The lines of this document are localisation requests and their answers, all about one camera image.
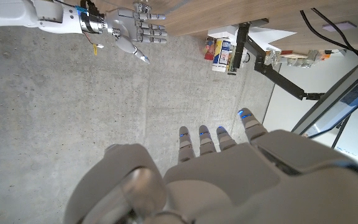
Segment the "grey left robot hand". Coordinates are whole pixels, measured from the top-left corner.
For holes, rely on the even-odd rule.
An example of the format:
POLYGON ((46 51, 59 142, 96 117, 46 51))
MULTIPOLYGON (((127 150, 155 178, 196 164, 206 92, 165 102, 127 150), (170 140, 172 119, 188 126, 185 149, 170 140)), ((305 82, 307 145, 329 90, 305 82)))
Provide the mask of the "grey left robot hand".
POLYGON ((140 144, 114 144, 79 181, 65 223, 358 223, 358 163, 239 111, 247 142, 200 126, 195 156, 179 130, 178 164, 165 174, 140 144))

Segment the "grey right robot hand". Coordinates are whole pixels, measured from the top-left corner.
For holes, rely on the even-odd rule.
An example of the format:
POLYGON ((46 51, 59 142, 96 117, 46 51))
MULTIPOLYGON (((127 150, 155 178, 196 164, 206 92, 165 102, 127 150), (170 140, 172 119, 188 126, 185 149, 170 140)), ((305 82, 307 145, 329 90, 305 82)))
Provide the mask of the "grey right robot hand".
POLYGON ((134 42, 167 43, 165 27, 151 23, 151 21, 164 20, 166 16, 153 14, 152 8, 143 2, 135 2, 133 6, 133 9, 119 7, 106 12, 107 30, 116 38, 117 47, 149 64, 149 58, 134 45, 134 42))

